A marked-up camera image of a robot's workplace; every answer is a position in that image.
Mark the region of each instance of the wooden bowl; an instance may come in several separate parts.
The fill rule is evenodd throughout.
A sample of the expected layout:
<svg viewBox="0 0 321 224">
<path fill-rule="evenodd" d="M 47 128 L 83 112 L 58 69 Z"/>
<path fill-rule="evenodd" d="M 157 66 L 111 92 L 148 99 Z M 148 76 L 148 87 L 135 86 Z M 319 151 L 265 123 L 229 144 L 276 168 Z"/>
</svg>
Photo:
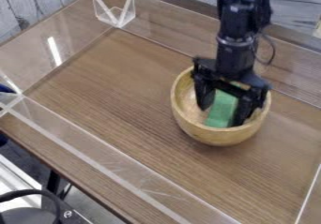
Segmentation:
<svg viewBox="0 0 321 224">
<path fill-rule="evenodd" d="M 259 131 L 272 107 L 272 93 L 268 93 L 264 109 L 257 110 L 240 127 L 216 128 L 204 125 L 209 111 L 202 112 L 197 106 L 194 82 L 190 67 L 176 79 L 170 91 L 172 110 L 176 121 L 184 131 L 208 145 L 229 146 L 238 144 Z"/>
</svg>

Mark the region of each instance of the bowl rim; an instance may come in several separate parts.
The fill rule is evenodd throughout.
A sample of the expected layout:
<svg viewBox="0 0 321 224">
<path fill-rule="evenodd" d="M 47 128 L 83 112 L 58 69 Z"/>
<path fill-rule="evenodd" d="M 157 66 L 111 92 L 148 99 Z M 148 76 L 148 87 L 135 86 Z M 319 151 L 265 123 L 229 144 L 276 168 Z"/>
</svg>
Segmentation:
<svg viewBox="0 0 321 224">
<path fill-rule="evenodd" d="M 272 107 L 272 91 L 268 92 L 268 98 L 267 98 L 267 102 L 265 102 L 265 106 L 264 109 L 261 111 L 261 114 L 253 119 L 251 120 L 245 125 L 238 126 L 238 127 L 225 127 L 225 128 L 217 128 L 217 127 L 209 127 L 201 123 L 196 123 L 190 120 L 190 118 L 185 115 L 185 113 L 182 112 L 178 104 L 177 104 L 177 100 L 176 100 L 176 90 L 177 90 L 177 85 L 181 82 L 182 78 L 192 73 L 193 67 L 189 67 L 186 70 L 184 70 L 178 77 L 176 78 L 174 84 L 172 86 L 170 89 L 170 102 L 172 102 L 172 107 L 174 108 L 174 110 L 178 112 L 178 114 L 181 115 L 181 117 L 190 123 L 190 125 L 194 125 L 205 130 L 209 131 L 221 131 L 221 132 L 232 132 L 232 131 L 241 131 L 244 129 L 248 129 L 249 127 L 252 127 L 256 123 L 260 124 L 261 121 L 264 120 L 264 118 L 268 115 L 268 112 L 271 110 Z"/>
</svg>

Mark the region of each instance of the green object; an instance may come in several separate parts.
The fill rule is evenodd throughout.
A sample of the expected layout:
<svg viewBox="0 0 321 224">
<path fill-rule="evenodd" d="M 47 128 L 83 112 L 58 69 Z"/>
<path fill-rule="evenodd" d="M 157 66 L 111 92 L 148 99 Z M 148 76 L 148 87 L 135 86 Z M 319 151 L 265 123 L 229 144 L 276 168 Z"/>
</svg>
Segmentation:
<svg viewBox="0 0 321 224">
<path fill-rule="evenodd" d="M 216 90 L 216 99 L 210 107 L 210 115 L 206 119 L 209 127 L 230 127 L 237 108 L 238 99 L 233 95 Z"/>
</svg>

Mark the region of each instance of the wooden table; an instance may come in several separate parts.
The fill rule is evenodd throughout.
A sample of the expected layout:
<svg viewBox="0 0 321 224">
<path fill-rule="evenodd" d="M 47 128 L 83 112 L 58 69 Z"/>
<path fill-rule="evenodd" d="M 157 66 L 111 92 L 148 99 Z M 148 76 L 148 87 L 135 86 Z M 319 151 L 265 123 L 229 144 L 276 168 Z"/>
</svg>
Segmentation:
<svg viewBox="0 0 321 224">
<path fill-rule="evenodd" d="M 81 0 L 0 48 L 0 55 L 11 63 L 3 69 L 11 71 L 19 86 L 26 87 L 26 96 L 240 222 L 293 223 L 321 162 L 321 112 L 311 105 L 319 105 L 321 100 L 320 42 L 289 30 L 283 33 L 277 26 L 271 29 L 271 34 L 288 42 L 276 40 L 279 55 L 265 75 L 285 94 L 273 91 L 268 121 L 251 140 L 229 148 L 208 147 L 182 132 L 172 116 L 172 84 L 192 65 L 190 57 L 121 29 L 106 31 L 107 26 L 94 21 L 93 14 L 89 17 L 85 14 L 91 13 L 89 1 Z M 210 7 L 196 1 L 166 1 L 209 14 Z M 91 21 L 90 26 L 79 22 L 79 15 Z M 51 28 L 57 28 L 63 17 L 70 26 L 77 25 L 69 29 L 69 43 L 62 40 L 70 45 L 62 57 L 69 62 L 54 72 L 51 67 L 43 70 L 50 76 L 35 84 L 43 74 L 32 73 L 32 78 L 22 74 L 26 69 L 22 58 L 28 50 L 20 55 L 14 55 L 14 50 L 28 45 L 35 37 L 28 34 L 41 35 L 50 22 Z M 202 52 L 201 48 L 194 47 L 194 51 Z M 27 62 L 37 66 L 38 60 L 34 56 Z M 7 113 L 0 128 L 129 222 L 176 223 L 16 116 Z M 97 161 L 105 162 L 105 148 L 89 148 L 82 140 L 74 148 L 87 150 Z"/>
</svg>

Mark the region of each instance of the screw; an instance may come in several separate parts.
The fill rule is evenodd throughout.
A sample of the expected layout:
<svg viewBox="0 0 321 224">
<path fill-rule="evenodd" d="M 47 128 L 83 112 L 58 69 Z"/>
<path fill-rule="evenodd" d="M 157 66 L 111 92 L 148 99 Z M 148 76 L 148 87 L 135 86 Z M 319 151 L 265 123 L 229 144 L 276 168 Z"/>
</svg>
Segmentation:
<svg viewBox="0 0 321 224">
<path fill-rule="evenodd" d="M 73 211 L 66 211 L 65 218 L 71 218 L 71 216 L 73 216 Z"/>
</svg>

